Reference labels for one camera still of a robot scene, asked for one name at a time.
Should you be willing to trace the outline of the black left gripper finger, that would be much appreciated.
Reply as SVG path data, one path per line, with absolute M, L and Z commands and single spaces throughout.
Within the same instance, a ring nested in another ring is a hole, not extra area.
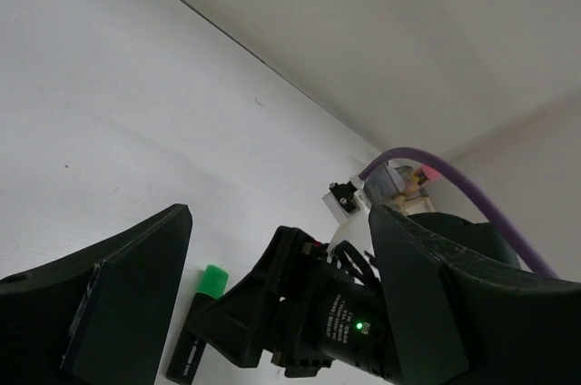
M 185 204 L 1 280 L 4 384 L 153 384 L 192 232 Z

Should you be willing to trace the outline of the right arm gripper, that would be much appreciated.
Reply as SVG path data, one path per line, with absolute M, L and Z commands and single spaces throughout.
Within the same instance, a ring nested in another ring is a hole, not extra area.
M 237 367 L 262 352 L 290 378 L 340 361 L 397 384 L 577 384 L 580 286 L 522 271 L 387 207 L 369 213 L 379 278 L 350 242 L 332 252 L 281 226 L 198 332 Z

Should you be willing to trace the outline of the green cap highlighter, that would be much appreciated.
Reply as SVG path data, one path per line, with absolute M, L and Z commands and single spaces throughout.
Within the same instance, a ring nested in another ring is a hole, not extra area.
M 205 307 L 224 294 L 228 279 L 228 272 L 215 265 L 207 265 L 202 272 L 165 374 L 173 383 L 193 384 L 206 347 L 198 332 L 199 317 Z

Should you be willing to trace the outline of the pink capped crayon bottle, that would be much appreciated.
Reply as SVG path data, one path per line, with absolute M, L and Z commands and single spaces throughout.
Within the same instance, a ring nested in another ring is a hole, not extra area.
M 418 169 L 413 171 L 405 181 L 405 192 L 408 195 L 417 193 L 424 185 L 436 181 L 440 177 L 440 172 L 422 164 Z

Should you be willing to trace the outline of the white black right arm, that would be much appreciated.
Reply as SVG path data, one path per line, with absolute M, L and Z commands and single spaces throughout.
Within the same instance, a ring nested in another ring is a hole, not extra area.
M 487 223 L 385 206 L 373 254 L 281 226 L 190 330 L 234 365 L 289 378 L 341 361 L 394 384 L 577 384 L 580 286 L 523 271 Z

